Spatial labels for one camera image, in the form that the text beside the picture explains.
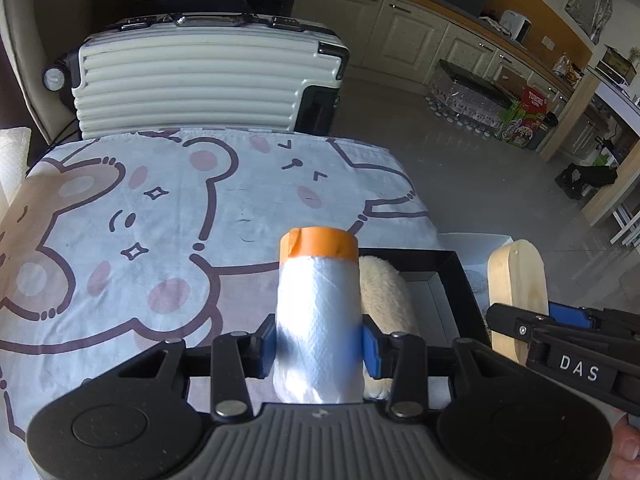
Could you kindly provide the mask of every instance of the wooden handle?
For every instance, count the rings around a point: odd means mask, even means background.
[[[489,303],[503,303],[538,314],[549,314],[545,266],[538,250],[526,240],[496,249],[487,267]],[[492,332],[492,348],[521,365],[529,348],[503,334]]]

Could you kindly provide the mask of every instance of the suitcase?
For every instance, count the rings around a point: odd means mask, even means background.
[[[348,60],[315,23],[194,13],[123,20],[64,65],[83,139],[184,126],[327,135]]]

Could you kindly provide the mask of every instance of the gray floor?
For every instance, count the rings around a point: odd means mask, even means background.
[[[640,254],[612,246],[613,219],[590,228],[554,183],[567,165],[460,130],[423,97],[355,79],[342,88],[334,135],[388,148],[404,165],[440,232],[524,238],[545,262],[549,299],[640,312]]]

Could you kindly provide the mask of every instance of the bear ear print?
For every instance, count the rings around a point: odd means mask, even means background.
[[[222,140],[196,137],[182,145],[188,150],[190,165],[205,178],[223,180],[238,169],[238,154]]]

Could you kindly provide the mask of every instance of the masking film roll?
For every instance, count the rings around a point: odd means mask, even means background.
[[[280,241],[278,346],[282,402],[362,402],[358,242],[338,229],[292,229]]]

